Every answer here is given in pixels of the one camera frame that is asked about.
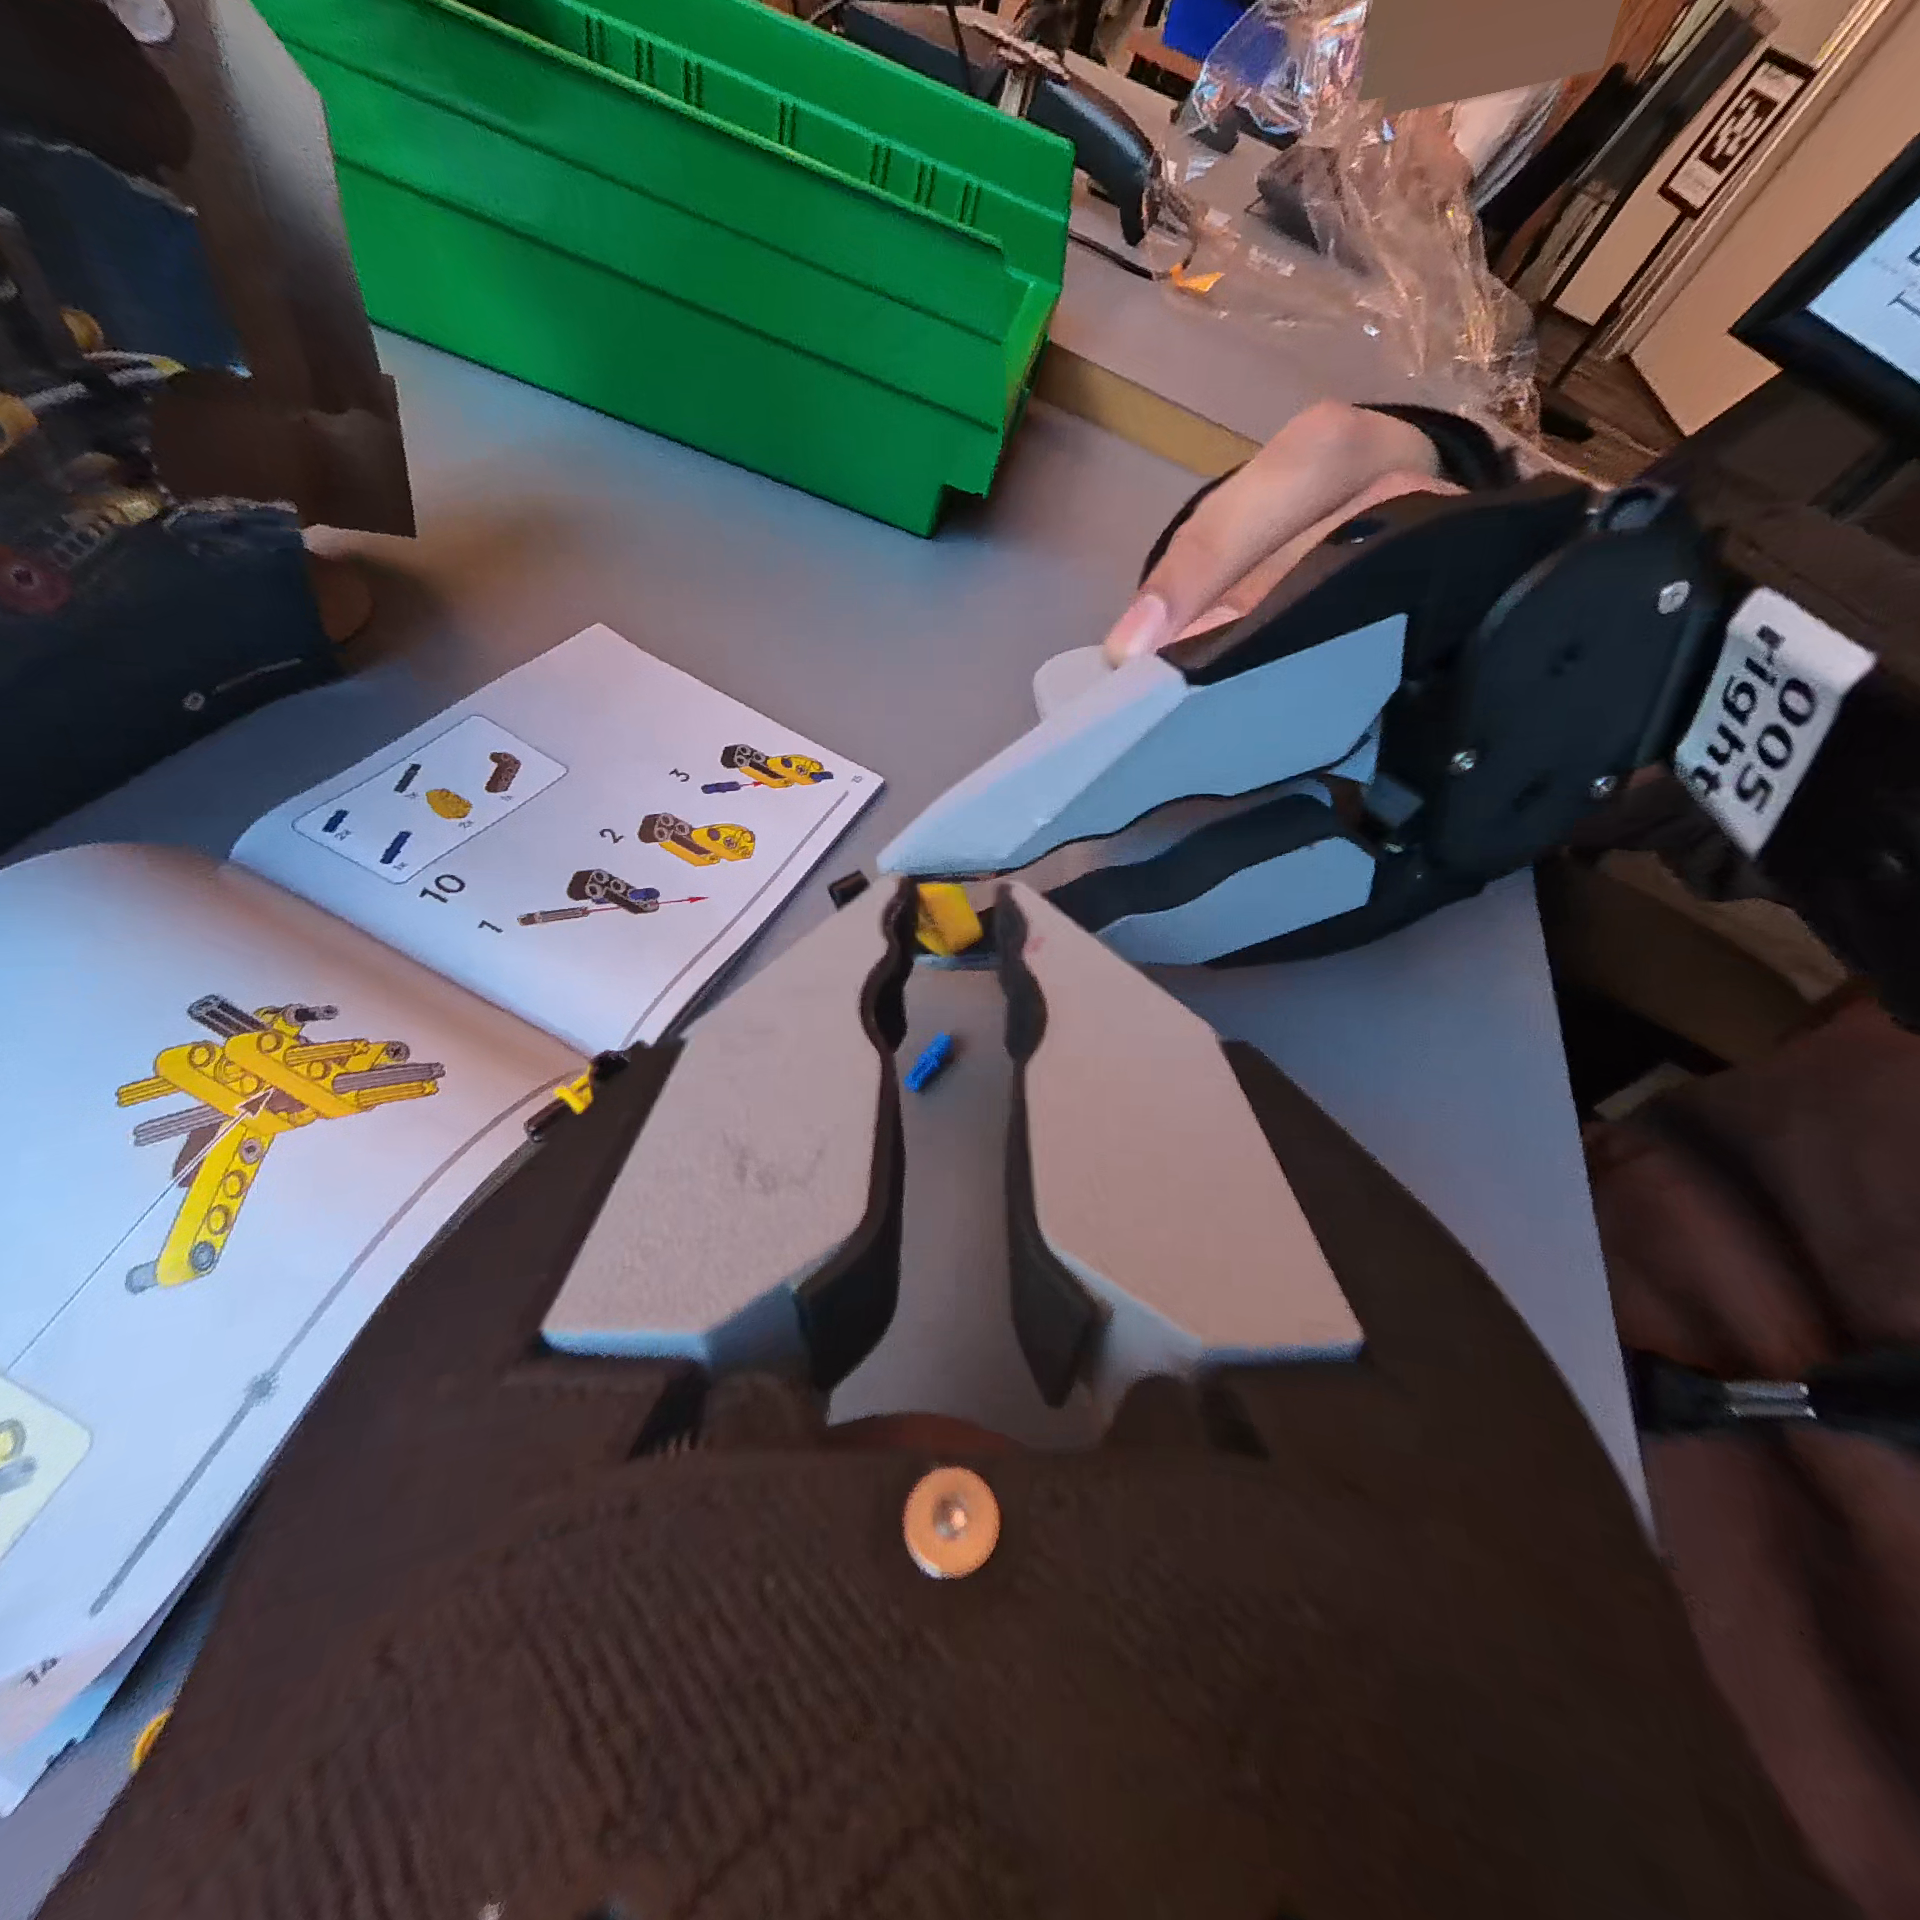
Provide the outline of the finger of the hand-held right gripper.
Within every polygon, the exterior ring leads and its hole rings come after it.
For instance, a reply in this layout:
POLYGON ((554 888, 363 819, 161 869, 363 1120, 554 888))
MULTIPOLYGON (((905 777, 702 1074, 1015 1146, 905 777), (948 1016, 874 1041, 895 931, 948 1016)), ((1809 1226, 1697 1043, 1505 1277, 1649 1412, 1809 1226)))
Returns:
POLYGON ((1174 800, 1230 800, 1333 768, 1398 689, 1405 627, 1388 616, 1214 683, 1189 680, 1172 653, 1109 667, 930 802, 878 869, 1015 874, 1174 800))
POLYGON ((1141 970, 1261 965, 1337 945, 1322 931, 1354 922, 1364 945, 1427 913, 1427 863, 1348 824, 1322 793, 1277 800, 1189 828, 1163 849, 1094 867, 1047 900, 1141 970))

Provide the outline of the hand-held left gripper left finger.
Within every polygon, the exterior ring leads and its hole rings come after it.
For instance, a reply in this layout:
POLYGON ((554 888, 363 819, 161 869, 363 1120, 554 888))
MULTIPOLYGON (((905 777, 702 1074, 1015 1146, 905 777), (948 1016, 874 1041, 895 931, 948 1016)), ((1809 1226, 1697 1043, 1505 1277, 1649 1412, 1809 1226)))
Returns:
POLYGON ((913 888, 875 883, 686 1033, 540 1327, 554 1360, 835 1391, 898 1304, 913 888))

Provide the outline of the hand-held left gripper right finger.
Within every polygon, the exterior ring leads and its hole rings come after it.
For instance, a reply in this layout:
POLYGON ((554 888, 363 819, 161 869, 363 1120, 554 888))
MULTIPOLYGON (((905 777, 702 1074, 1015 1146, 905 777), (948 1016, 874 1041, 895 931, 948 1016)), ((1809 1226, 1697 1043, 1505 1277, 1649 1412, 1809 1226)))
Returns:
POLYGON ((994 941, 1011 1308, 1043 1402, 1356 1360, 1361 1320, 1217 1031, 1019 883, 994 941))

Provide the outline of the yellow and black lego piece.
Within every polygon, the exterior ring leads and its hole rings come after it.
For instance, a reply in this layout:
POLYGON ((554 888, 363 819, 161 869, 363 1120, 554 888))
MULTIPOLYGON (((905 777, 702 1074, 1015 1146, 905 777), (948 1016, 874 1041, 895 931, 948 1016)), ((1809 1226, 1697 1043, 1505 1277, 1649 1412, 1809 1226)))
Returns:
POLYGON ((590 1065, 577 1077, 556 1083, 540 1111, 524 1122, 529 1143, 547 1141, 556 1128, 566 1119, 582 1119, 591 1108, 606 1081, 623 1074, 630 1056, 623 1049, 606 1049, 591 1056, 590 1065))

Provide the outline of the lego instruction booklet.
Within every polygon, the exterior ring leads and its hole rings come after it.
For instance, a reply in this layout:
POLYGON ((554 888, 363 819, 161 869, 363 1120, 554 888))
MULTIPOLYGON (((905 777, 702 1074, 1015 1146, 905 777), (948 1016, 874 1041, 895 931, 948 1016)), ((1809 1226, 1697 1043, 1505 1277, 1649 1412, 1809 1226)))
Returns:
POLYGON ((882 777, 587 628, 226 856, 3 879, 5 1812, 421 1250, 882 777))

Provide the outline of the dark lego box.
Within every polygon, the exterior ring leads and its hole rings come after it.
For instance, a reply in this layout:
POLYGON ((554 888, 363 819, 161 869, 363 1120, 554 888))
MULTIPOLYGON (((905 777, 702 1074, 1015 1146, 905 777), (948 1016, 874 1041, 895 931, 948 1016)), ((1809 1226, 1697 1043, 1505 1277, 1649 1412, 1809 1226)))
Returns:
POLYGON ((5 850, 326 683, 412 537, 318 91, 259 4, 3 4, 5 850))

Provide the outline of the person's right hand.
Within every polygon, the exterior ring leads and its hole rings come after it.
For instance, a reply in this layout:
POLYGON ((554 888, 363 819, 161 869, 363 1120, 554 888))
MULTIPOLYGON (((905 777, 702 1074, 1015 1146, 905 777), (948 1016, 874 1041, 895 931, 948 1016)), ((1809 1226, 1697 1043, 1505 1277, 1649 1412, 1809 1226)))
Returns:
POLYGON ((1103 659, 1127 666, 1253 612, 1337 525, 1396 496, 1459 491, 1492 456, 1476 420, 1425 405, 1302 409, 1171 530, 1103 659))

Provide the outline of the wooden table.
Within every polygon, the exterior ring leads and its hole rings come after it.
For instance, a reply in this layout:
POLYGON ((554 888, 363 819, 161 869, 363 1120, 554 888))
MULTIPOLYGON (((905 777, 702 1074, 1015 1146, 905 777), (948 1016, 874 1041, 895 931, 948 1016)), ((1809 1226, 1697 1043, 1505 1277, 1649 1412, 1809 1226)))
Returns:
POLYGON ((1244 467, 1261 445, 1060 344, 1047 344, 1043 349, 1030 396, 1203 477, 1218 477, 1244 467))

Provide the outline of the clear plastic bag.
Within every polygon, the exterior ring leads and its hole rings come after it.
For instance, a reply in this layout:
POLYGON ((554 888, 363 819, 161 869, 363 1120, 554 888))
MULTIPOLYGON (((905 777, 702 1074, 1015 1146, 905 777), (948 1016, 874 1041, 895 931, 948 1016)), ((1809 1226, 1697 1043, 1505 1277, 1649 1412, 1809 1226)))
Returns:
POLYGON ((1540 420, 1526 305, 1494 275, 1451 108, 1361 99, 1364 4, 1251 4, 1158 149, 1171 282, 1263 337, 1318 333, 1415 399, 1540 420))

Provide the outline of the computer monitor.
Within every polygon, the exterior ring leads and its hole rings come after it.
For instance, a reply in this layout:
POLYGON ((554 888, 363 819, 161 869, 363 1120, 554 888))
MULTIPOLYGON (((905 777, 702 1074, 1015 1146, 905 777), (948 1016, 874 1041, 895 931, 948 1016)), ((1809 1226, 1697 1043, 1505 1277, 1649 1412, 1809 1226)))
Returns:
POLYGON ((1731 328, 1801 389, 1917 450, 1917 140, 1731 328))

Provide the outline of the framed black and white sign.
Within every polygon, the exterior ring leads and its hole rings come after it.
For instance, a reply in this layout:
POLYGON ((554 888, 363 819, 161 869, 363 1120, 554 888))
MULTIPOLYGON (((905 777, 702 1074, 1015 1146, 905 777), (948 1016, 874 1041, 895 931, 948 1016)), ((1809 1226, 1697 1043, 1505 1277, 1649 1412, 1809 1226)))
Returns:
POLYGON ((1662 200, 1682 219, 1701 219, 1812 77, 1812 65, 1775 47, 1759 50, 1663 178, 1662 200))

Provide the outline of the green plastic bin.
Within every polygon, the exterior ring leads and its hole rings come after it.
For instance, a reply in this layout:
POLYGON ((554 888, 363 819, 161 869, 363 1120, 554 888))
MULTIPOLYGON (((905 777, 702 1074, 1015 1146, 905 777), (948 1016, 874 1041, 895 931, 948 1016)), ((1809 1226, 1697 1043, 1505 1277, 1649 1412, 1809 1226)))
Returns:
POLYGON ((766 4, 255 12, 374 325, 913 537, 993 491, 1068 140, 766 4))

